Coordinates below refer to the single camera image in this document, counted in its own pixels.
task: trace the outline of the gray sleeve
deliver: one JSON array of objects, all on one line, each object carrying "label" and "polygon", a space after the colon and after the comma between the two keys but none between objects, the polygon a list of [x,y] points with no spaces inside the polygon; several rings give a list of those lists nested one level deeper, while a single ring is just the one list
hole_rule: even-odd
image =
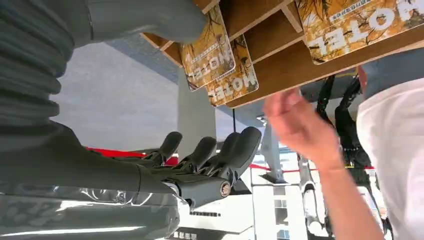
[{"label": "gray sleeve", "polygon": [[424,78],[424,48],[409,50],[362,65],[368,82],[365,99],[395,85]]}]

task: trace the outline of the book cover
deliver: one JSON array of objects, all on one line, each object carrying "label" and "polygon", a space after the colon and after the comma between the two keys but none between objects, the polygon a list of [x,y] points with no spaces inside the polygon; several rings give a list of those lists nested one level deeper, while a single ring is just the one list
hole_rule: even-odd
[{"label": "book cover", "polygon": [[242,34],[231,42],[235,68],[206,85],[210,104],[224,105],[234,99],[258,90],[259,84]]},{"label": "book cover", "polygon": [[212,8],[206,17],[207,24],[199,39],[180,46],[182,65],[191,91],[205,86],[235,67],[219,5]]},{"label": "book cover", "polygon": [[315,64],[424,24],[424,0],[296,0]]}]

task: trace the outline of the person's arm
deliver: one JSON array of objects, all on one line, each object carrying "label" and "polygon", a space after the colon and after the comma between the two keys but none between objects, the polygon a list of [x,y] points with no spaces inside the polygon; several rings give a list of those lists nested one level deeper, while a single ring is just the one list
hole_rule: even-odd
[{"label": "person's arm", "polygon": [[376,219],[346,169],[320,170],[319,178],[337,240],[384,238]]},{"label": "person's arm", "polygon": [[268,122],[283,144],[312,160],[338,240],[382,240],[382,230],[344,167],[339,140],[298,89],[265,101]]}]

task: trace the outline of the wooden display rack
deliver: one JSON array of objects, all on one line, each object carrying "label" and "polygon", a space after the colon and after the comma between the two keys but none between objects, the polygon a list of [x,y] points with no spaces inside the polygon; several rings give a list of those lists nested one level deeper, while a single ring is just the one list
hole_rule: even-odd
[{"label": "wooden display rack", "polygon": [[[259,89],[229,103],[240,107],[273,93],[298,87],[378,58],[424,47],[424,25],[315,65],[293,0],[193,0],[207,13],[220,4],[230,41],[244,34]],[[177,43],[150,33],[141,34],[180,68]]]}]

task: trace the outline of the plastic cover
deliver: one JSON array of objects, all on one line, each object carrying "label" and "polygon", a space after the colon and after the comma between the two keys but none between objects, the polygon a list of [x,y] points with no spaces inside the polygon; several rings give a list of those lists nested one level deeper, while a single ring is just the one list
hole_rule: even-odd
[{"label": "plastic cover", "polygon": [[0,181],[0,239],[159,239],[188,209],[169,193]]}]

